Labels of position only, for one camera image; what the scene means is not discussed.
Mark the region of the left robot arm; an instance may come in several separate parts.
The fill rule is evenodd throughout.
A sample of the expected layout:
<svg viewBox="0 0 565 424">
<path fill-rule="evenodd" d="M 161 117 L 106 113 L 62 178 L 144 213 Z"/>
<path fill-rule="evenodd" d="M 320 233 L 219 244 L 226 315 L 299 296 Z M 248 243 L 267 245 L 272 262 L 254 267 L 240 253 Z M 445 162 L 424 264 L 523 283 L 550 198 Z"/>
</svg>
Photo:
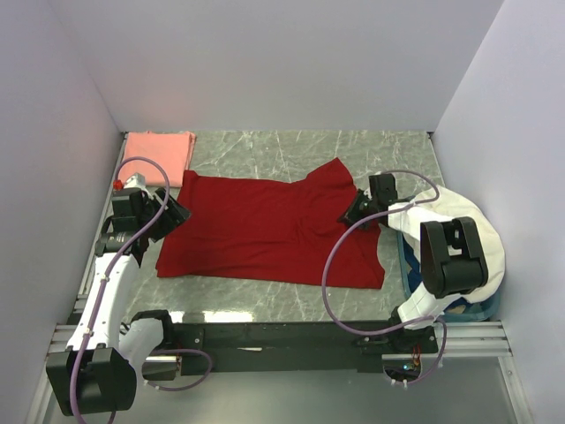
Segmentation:
<svg viewBox="0 0 565 424">
<path fill-rule="evenodd" d="M 166 311 L 143 312 L 120 335 L 126 298 L 151 242 L 183 224 L 190 211 L 160 187 L 116 190 L 112 213 L 94 245 L 94 274 L 87 303 L 75 332 L 61 352 L 49 355 L 46 372 L 65 416 L 129 409 L 146 356 L 171 352 L 177 334 Z"/>
</svg>

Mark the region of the red t shirt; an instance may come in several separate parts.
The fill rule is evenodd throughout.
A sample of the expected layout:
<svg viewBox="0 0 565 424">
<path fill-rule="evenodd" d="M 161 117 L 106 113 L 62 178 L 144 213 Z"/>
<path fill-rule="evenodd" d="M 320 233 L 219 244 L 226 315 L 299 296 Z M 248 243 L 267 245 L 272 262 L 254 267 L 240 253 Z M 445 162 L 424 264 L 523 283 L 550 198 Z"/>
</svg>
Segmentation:
<svg viewBox="0 0 565 424">
<path fill-rule="evenodd" d="M 334 159 L 299 181 L 184 174 L 177 197 L 191 216 L 165 238 L 159 278 L 218 276 L 318 286 L 326 260 L 346 226 L 338 222 L 357 188 Z M 380 227 L 355 230 L 328 274 L 331 287 L 379 290 Z"/>
</svg>

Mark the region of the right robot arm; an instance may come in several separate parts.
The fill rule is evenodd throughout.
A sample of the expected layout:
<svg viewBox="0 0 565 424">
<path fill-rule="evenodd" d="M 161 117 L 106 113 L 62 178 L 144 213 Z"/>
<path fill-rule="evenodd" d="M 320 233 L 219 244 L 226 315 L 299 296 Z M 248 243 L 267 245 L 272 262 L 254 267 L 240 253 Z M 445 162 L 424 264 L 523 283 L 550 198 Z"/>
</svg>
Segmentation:
<svg viewBox="0 0 565 424">
<path fill-rule="evenodd" d="M 486 285 L 488 268 L 475 221 L 468 216 L 433 218 L 431 211 L 422 206 L 440 198 L 439 187 L 416 171 L 409 173 L 428 183 L 433 189 L 433 197 L 423 200 L 399 198 L 397 172 L 390 170 L 372 175 L 369 194 L 359 191 L 344 213 L 343 220 L 349 228 L 330 251 L 322 273 L 321 290 L 326 312 L 338 327 L 368 338 L 388 334 L 392 349 L 407 352 L 418 342 L 418 330 L 433 326 L 447 306 Z M 354 230 L 372 221 L 409 235 L 419 243 L 422 280 L 391 315 L 391 326 L 370 331 L 354 329 L 339 321 L 329 305 L 327 280 L 341 244 Z"/>
</svg>

